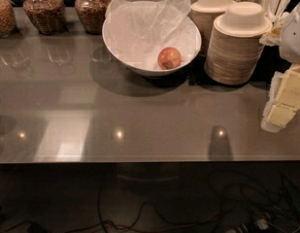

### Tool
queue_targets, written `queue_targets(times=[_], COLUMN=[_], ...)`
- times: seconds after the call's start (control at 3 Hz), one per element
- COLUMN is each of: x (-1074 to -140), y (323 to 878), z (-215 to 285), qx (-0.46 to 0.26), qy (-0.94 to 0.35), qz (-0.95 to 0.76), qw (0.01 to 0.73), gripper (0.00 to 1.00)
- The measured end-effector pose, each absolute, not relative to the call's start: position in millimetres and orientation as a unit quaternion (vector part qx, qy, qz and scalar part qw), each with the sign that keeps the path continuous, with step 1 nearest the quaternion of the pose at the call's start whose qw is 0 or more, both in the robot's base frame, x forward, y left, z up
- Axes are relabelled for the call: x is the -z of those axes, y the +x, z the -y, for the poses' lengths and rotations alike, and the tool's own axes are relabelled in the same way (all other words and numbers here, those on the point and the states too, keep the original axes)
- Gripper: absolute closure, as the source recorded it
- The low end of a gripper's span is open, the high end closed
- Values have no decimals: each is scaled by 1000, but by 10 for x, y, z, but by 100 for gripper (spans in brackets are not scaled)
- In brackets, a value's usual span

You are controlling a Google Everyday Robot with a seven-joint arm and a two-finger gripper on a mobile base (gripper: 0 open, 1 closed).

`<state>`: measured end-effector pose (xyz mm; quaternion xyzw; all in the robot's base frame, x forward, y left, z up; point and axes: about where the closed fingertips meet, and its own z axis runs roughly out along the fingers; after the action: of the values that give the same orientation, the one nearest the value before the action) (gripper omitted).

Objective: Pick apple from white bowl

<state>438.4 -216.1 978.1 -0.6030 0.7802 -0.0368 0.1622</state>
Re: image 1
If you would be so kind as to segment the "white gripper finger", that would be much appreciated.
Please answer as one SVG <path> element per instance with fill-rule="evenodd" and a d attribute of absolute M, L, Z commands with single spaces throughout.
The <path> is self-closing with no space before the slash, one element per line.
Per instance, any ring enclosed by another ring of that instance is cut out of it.
<path fill-rule="evenodd" d="M 271 133 L 278 133 L 282 130 L 281 127 L 278 125 L 273 124 L 272 122 L 269 122 L 267 119 L 267 116 L 270 115 L 270 111 L 272 107 L 275 105 L 275 97 L 279 91 L 281 82 L 282 82 L 283 73 L 276 71 L 269 88 L 269 99 L 265 105 L 263 114 L 262 114 L 262 120 L 260 122 L 260 126 L 263 130 L 271 132 Z"/>

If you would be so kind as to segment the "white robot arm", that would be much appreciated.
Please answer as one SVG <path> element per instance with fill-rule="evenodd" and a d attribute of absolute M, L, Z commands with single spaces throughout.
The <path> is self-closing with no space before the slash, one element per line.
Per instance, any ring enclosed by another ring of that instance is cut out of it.
<path fill-rule="evenodd" d="M 284 129 L 300 110 L 300 2 L 285 17 L 277 45 L 280 57 L 291 66 L 271 80 L 261 128 L 273 133 Z"/>

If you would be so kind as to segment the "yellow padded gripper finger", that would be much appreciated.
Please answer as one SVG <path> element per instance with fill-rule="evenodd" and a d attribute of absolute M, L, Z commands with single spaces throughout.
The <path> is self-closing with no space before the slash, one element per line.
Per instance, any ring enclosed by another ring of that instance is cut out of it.
<path fill-rule="evenodd" d="M 267 116 L 269 122 L 286 127 L 300 110 L 300 64 L 292 64 L 283 73 L 275 105 Z"/>

